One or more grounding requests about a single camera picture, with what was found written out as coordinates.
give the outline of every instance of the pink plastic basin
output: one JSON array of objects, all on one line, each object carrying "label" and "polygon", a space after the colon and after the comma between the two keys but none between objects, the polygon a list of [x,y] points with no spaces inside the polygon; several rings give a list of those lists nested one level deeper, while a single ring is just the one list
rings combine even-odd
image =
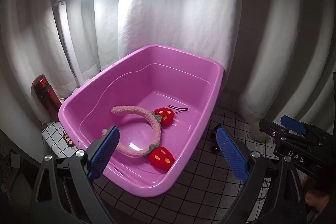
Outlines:
[{"label": "pink plastic basin", "polygon": [[115,125],[120,142],[144,149],[153,139],[148,122],[137,115],[112,115],[114,106],[187,107],[173,123],[162,127],[161,144],[175,158],[160,171],[143,157],[113,153],[104,175],[131,194],[150,197],[166,192],[182,172],[198,144],[215,105],[223,67],[215,61],[175,48],[150,45],[129,54],[96,75],[71,95],[59,111],[59,120],[78,149],[101,138]]}]

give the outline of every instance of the curtain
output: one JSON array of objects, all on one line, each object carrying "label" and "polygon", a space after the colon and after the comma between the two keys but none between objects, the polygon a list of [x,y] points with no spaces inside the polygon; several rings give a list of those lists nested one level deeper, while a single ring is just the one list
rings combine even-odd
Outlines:
[{"label": "curtain", "polygon": [[[148,44],[219,62],[217,104],[240,113],[258,134],[283,115],[333,128],[334,0],[66,0],[73,47],[85,80]],[[1,0],[11,69],[41,121],[30,90],[44,73],[59,96],[76,87],[50,0]]]}]

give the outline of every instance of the red bottle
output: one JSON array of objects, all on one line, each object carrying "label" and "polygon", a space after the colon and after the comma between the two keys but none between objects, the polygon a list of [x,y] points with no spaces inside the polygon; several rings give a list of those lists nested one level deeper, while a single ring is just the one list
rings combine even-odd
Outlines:
[{"label": "red bottle", "polygon": [[59,122],[58,111],[62,103],[58,99],[52,86],[48,83],[44,75],[39,75],[35,78],[31,85],[37,95],[37,98],[47,109],[52,119]]}]

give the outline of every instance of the metal screw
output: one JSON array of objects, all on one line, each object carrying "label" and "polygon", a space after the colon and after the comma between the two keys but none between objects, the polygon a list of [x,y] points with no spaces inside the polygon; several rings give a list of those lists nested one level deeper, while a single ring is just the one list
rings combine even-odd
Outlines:
[{"label": "metal screw", "polygon": [[81,156],[83,156],[85,154],[85,151],[84,150],[78,150],[78,151],[76,151],[76,156],[77,157],[81,157]]},{"label": "metal screw", "polygon": [[292,161],[292,158],[290,156],[284,156],[283,159],[288,162]]},{"label": "metal screw", "polygon": [[44,160],[45,161],[50,161],[51,159],[52,159],[53,157],[52,157],[52,155],[46,155],[45,157],[44,157]]},{"label": "metal screw", "polygon": [[254,158],[259,158],[260,153],[258,151],[252,151],[251,156],[254,157]]}]

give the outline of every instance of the red plush strawberry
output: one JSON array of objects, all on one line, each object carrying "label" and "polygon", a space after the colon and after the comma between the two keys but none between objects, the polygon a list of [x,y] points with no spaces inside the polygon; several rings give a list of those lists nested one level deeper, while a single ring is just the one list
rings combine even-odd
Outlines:
[{"label": "red plush strawberry", "polygon": [[155,148],[148,155],[148,160],[154,167],[164,170],[171,168],[175,162],[173,155],[162,146]]},{"label": "red plush strawberry", "polygon": [[160,121],[160,124],[162,126],[167,126],[173,121],[174,112],[170,108],[161,107],[161,108],[155,109],[154,113],[162,117]]}]

